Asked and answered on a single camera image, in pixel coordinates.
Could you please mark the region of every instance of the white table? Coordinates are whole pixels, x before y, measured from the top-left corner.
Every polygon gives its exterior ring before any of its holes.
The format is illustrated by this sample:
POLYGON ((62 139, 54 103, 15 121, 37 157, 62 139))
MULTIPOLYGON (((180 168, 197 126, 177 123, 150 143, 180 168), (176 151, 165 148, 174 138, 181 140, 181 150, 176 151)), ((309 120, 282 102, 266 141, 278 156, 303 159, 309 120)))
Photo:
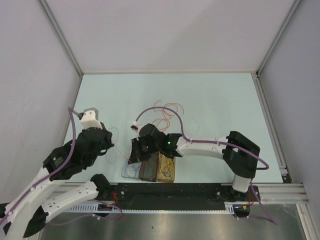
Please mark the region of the white table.
MULTIPOLYGON (((180 103, 184 107, 181 116, 186 134, 197 138, 220 138, 230 131, 238 131, 256 143, 260 157, 270 168, 257 171, 256 183, 281 183, 282 178, 272 147, 267 125, 260 107, 256 89, 249 73, 206 74, 103 74, 84 75, 74 109, 99 110, 99 120, 106 128, 117 128, 119 138, 116 146, 128 154, 131 139, 136 133, 130 129, 133 121, 144 109, 152 107, 157 100, 180 103)), ((149 111, 140 124, 151 123, 161 117, 160 112, 149 111)), ((81 131, 76 119, 77 135, 81 131)), ((113 141, 117 131, 113 132, 113 141)), ((175 117, 166 133, 180 133, 175 117)), ((66 142, 72 137, 71 126, 66 142)), ((85 182, 94 174, 104 174, 111 183, 140 182, 121 176, 125 159, 115 149, 99 157, 87 170, 73 176, 69 182, 85 182)), ((231 183, 233 173, 219 159, 188 156, 177 158, 175 183, 231 183)))

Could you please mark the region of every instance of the metal floor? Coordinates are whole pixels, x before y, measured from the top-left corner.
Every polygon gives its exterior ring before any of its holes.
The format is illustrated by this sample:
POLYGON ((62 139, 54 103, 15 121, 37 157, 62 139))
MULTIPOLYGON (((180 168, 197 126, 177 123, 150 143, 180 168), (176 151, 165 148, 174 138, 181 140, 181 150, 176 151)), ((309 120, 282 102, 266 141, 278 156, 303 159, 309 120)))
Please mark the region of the metal floor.
MULTIPOLYGON (((296 205, 267 205, 278 226, 224 214, 125 214, 116 220, 79 219, 66 226, 47 224, 42 240, 305 240, 296 205)), ((258 205, 252 215, 264 216, 258 205)), ((63 213, 54 223, 79 216, 63 213)))

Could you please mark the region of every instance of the white wall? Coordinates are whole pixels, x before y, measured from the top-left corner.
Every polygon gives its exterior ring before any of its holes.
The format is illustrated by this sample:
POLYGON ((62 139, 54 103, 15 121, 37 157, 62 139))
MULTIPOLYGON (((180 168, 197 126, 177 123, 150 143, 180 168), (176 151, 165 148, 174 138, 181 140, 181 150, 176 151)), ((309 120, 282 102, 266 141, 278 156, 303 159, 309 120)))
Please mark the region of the white wall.
POLYGON ((294 0, 48 0, 84 73, 255 71, 294 0))
POLYGON ((294 180, 320 223, 320 1, 301 4, 261 80, 294 180))
POLYGON ((18 196, 60 145, 80 77, 36 0, 0 1, 0 33, 4 203, 18 196))

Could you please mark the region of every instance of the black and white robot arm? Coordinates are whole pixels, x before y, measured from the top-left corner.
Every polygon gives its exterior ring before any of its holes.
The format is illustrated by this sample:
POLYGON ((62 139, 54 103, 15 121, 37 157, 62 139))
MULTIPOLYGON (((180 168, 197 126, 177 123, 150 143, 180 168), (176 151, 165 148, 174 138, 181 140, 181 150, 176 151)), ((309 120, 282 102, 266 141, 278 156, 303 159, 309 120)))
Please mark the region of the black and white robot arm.
POLYGON ((46 200, 57 187, 73 175, 92 166, 98 156, 106 154, 107 150, 114 146, 111 140, 112 133, 98 120, 98 111, 95 108, 86 109, 76 115, 80 119, 83 130, 75 140, 74 150, 67 164, 54 173, 66 162, 72 148, 72 141, 51 152, 33 181, 14 201, 0 204, 0 223, 2 224, 5 219, 8 221, 3 227, 5 233, 15 232, 16 229, 26 229, 24 237, 32 236, 40 231, 47 222, 71 206, 95 199, 99 194, 109 194, 110 184, 107 179, 104 176, 96 176, 78 189, 55 199, 46 200), (50 177, 39 182, 50 174, 50 177), (28 216, 20 216, 21 213, 27 212, 29 212, 28 216), (15 224, 18 222, 17 218, 22 217, 28 219, 15 224))
POLYGON ((205 156, 224 160, 234 172, 232 188, 235 193, 248 192, 251 179, 256 175, 258 160, 240 149, 225 144, 231 143, 258 156, 260 148, 237 131, 219 139, 189 139, 180 133, 164 134, 154 125, 139 125, 136 121, 131 126, 137 132, 137 138, 131 140, 130 162, 136 163, 150 158, 152 153, 160 152, 166 157, 205 156))

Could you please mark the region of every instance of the box with yellow wire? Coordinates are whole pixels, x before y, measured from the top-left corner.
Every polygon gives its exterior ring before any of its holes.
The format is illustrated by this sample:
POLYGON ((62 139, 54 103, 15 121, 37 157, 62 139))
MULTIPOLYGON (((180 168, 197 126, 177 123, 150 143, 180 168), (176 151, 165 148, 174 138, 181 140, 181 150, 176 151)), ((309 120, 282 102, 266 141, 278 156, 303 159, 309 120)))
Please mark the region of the box with yellow wire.
POLYGON ((159 153, 159 167, 157 172, 157 180, 162 183, 172 184, 175 181, 176 158, 171 159, 159 153))

